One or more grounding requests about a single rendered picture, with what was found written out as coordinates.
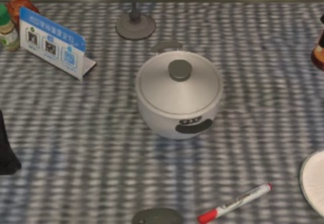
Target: marker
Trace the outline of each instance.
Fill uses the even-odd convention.
[[[211,210],[203,215],[200,215],[198,217],[198,221],[200,224],[206,224],[214,219],[220,218],[221,216],[241,207],[242,205],[250,203],[251,201],[269,193],[271,189],[272,189],[271,184],[269,183],[263,184],[247,192],[246,194],[241,195],[238,198],[228,202],[223,206],[217,207],[214,210]]]

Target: cooking pot with lid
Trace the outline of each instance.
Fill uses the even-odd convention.
[[[162,52],[167,48],[176,51]],[[136,76],[138,109],[148,127],[170,139],[192,138],[209,129],[223,95],[223,81],[206,58],[162,42]]]

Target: white plate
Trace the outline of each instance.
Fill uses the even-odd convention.
[[[324,217],[324,151],[315,152],[305,160],[300,184],[308,203]]]

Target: blue and white sign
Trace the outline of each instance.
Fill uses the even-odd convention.
[[[79,80],[96,65],[85,57],[83,36],[25,7],[20,8],[20,46]]]

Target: checkered tablecloth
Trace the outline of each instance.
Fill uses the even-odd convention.
[[[150,207],[185,223],[259,184],[273,191],[218,224],[317,224],[299,170],[324,148],[324,72],[310,62],[322,4],[141,4],[157,23],[126,41],[130,4],[42,3],[82,34],[98,62],[81,83],[24,50],[0,52],[0,108],[22,162],[0,177],[1,224],[131,223]],[[212,129],[173,141],[151,133],[134,80],[159,41],[178,40],[220,70],[225,94]]]

